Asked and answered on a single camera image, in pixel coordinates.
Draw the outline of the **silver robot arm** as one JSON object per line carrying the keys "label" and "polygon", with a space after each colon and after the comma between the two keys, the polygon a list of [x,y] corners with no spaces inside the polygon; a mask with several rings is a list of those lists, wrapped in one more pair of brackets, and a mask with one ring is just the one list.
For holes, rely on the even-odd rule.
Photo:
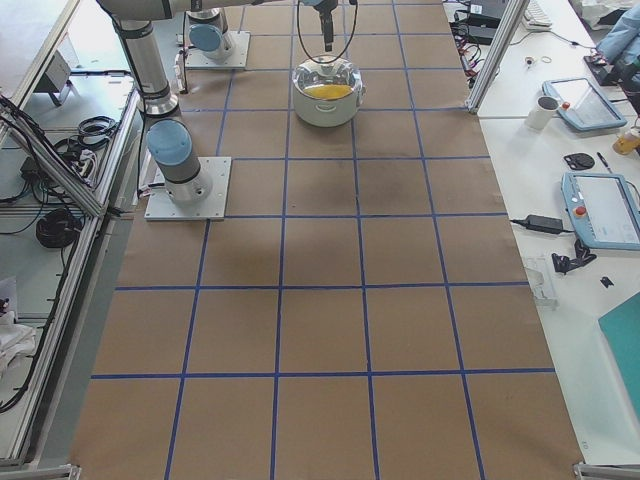
{"label": "silver robot arm", "polygon": [[169,198],[177,205],[199,203],[210,195],[211,177],[203,171],[191,135],[180,121],[178,97],[172,93],[155,41],[154,20],[181,12],[210,14],[242,1],[101,1],[117,33],[136,88],[143,116],[151,120],[148,150],[162,172]]}
{"label": "silver robot arm", "polygon": [[[302,5],[313,7],[319,15],[324,52],[333,51],[334,26],[333,11],[337,1],[301,1]],[[199,50],[205,57],[222,62],[232,55],[235,48],[233,39],[228,33],[228,23],[222,8],[202,11],[203,18],[197,20],[198,12],[188,11],[190,19],[187,39],[189,47]]]}

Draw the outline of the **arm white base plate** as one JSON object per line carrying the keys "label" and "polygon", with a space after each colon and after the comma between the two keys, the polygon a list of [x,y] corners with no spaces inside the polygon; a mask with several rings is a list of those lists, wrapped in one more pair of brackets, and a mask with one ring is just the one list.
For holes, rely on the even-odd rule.
{"label": "arm white base plate", "polygon": [[244,70],[251,35],[247,31],[221,33],[215,28],[196,29],[188,34],[190,42],[186,68],[191,70]]}
{"label": "arm white base plate", "polygon": [[232,170],[230,157],[199,157],[200,172],[183,184],[167,182],[160,169],[148,195],[144,218],[148,221],[200,221],[225,218]]}

